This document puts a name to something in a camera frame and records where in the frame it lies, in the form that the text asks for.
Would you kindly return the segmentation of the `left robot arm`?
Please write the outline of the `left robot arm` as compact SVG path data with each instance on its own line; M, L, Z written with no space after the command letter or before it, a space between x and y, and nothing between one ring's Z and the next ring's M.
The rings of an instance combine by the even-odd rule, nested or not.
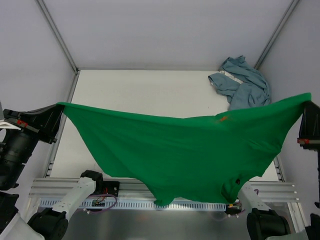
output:
M17 206L26 197L31 183L18 180L38 144L57 141L64 105L54 104L31 111L0 110L0 238L2 240L61 240L69 221L90 195L104 190L103 175L86 170L75 186L51 207L24 220Z

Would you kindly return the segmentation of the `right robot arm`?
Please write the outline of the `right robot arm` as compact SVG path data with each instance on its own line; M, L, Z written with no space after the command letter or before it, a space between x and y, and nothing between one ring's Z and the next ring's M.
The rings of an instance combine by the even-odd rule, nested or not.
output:
M320 153L320 107L312 101L303 104L304 110L297 143L305 150ZM249 182L242 188L236 181L223 186L228 198L238 199L248 211L246 226L252 240L318 240L320 238L320 216L310 214L310 225L297 233L291 233L288 221L269 208L257 195Z

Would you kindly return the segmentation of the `green t shirt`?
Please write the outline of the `green t shirt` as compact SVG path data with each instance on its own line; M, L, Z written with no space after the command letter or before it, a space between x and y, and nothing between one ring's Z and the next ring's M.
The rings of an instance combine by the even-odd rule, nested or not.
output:
M105 174L159 187L212 185L216 192L185 199L231 204L246 182L263 176L311 99L307 92L266 106L187 118L67 102L63 113ZM155 204L166 206L175 198L163 196Z

